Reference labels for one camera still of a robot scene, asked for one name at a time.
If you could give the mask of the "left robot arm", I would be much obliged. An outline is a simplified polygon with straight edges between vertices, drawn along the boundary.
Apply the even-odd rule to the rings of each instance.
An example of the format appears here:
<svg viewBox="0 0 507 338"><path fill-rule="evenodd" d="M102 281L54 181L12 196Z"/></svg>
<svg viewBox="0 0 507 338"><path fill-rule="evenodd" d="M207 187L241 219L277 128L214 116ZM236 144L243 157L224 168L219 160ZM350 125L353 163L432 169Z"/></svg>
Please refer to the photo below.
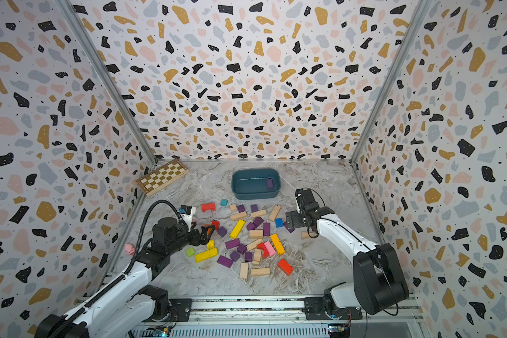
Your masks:
<svg viewBox="0 0 507 338"><path fill-rule="evenodd" d="M37 327L36 337L119 337L130 334L142 321L177 321L168 291L152 281L170 264L173 254L186 246L204 246L215 225L197 227L195 209L176 208L158 200L149 210L165 204L174 213L153 226L152 238L137 239L138 248L128 266L99 291L63 315L48 315Z"/></svg>

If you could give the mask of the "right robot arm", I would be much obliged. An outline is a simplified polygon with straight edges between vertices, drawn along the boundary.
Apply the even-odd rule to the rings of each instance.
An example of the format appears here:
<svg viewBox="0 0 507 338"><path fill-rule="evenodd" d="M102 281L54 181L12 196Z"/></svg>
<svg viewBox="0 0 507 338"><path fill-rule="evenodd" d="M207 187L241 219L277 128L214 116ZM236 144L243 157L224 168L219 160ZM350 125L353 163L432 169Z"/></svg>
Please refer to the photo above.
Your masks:
<svg viewBox="0 0 507 338"><path fill-rule="evenodd" d="M350 321L352 308L375 315L395 306L392 315L398 315L399 303L409 297L409 288L394 247L373 242L350 228L331 208L319 205L317 194L310 188L295 191L297 209L286 213L287 225L305 228L311 239L324 237L335 245L352 263L353 282L327 288L321 303L307 311Z"/></svg>

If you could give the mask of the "purple wedge block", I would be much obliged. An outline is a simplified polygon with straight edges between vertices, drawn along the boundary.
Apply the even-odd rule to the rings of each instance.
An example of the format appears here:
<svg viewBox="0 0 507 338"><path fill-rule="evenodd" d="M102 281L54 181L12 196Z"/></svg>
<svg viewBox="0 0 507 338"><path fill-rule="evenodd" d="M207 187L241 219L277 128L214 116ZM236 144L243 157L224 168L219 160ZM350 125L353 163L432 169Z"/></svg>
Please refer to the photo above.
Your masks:
<svg viewBox="0 0 507 338"><path fill-rule="evenodd" d="M285 222L283 225L289 233L293 233L295 231L295 229L293 227L290 227L287 222Z"/></svg>

